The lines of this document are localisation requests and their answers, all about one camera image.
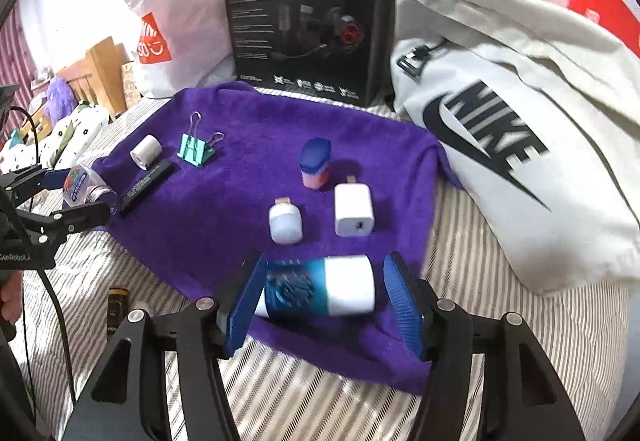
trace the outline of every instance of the bottle with blue label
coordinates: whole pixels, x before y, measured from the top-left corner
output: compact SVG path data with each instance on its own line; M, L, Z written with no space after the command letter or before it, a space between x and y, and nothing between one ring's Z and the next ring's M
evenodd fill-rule
M373 312L376 290L366 255L269 264L255 314L264 318Z
M62 187L62 195L69 206L98 201L105 203L112 215L120 207L115 191L98 176L97 172L83 164L71 167Z

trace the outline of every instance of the black headphone box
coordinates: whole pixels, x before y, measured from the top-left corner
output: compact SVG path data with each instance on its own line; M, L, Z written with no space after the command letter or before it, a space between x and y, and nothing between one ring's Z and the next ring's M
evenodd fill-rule
M393 0L225 0L238 78L368 106L388 76Z

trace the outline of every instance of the nike logo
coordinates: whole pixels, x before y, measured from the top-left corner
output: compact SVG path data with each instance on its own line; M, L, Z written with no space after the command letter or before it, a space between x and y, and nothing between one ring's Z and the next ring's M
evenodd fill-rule
M479 81L447 100L444 106L474 137L485 151L483 154L442 121L440 105L449 95L431 100L424 108L422 121L427 129L443 144L494 172L549 210L531 190L512 176L513 170L507 161L513 156L521 162L530 161L527 148L533 148L539 154L548 152L548 148L504 100Z

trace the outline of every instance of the human hand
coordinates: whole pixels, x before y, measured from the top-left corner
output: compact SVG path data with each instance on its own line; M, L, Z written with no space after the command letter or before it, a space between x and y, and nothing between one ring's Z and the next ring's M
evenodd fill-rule
M22 314L22 272L12 271L9 279L0 287L2 318L12 324Z

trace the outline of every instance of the curtain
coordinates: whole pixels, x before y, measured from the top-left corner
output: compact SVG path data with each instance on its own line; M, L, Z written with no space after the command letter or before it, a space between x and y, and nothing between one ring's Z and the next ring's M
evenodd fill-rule
M35 68L16 5L0 28L0 84L20 85L20 89L14 95L14 106L28 108L33 98L31 77ZM24 116L11 113L5 128L0 132L0 142L5 142L9 134L19 128L23 122Z

